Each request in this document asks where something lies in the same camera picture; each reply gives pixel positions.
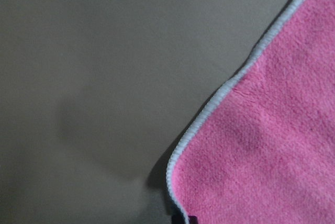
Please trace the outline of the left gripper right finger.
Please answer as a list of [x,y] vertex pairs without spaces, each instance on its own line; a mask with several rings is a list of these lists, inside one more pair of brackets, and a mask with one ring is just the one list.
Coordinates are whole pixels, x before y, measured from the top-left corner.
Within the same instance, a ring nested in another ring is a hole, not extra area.
[[196,216],[188,216],[188,224],[198,224],[198,218]]

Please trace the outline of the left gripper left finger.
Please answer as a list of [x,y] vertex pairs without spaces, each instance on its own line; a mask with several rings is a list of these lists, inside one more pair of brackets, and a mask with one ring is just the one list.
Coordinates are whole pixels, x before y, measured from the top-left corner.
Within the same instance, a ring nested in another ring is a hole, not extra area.
[[183,215],[176,206],[172,206],[171,224],[183,224]]

